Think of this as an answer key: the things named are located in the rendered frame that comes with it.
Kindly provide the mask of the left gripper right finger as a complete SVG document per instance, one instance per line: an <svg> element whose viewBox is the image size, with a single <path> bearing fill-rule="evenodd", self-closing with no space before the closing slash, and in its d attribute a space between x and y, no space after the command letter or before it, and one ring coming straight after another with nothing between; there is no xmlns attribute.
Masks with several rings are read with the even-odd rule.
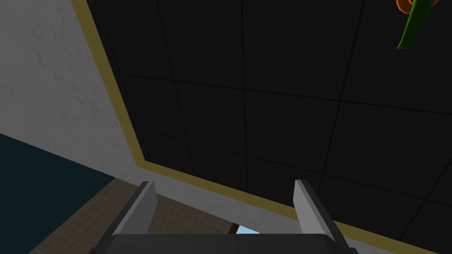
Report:
<svg viewBox="0 0 452 254"><path fill-rule="evenodd" d="M293 204L303 234L323 234L341 242L341 233L306 180L295 180Z"/></svg>

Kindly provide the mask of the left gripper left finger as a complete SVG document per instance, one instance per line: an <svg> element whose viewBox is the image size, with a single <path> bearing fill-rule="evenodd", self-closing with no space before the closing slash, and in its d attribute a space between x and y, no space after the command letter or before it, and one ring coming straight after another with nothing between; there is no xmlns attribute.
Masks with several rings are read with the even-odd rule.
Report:
<svg viewBox="0 0 452 254"><path fill-rule="evenodd" d="M113 235L147 234L157 206L154 182L144 181L121 211Z"/></svg>

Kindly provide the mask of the green plant in orange pot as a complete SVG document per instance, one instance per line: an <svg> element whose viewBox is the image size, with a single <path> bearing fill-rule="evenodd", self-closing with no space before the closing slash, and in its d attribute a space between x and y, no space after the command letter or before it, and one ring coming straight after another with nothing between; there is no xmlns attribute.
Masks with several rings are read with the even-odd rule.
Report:
<svg viewBox="0 0 452 254"><path fill-rule="evenodd" d="M416 43L427 17L440 0L396 0L398 9L408 14L408 20L404 28L397 49L410 49Z"/></svg>

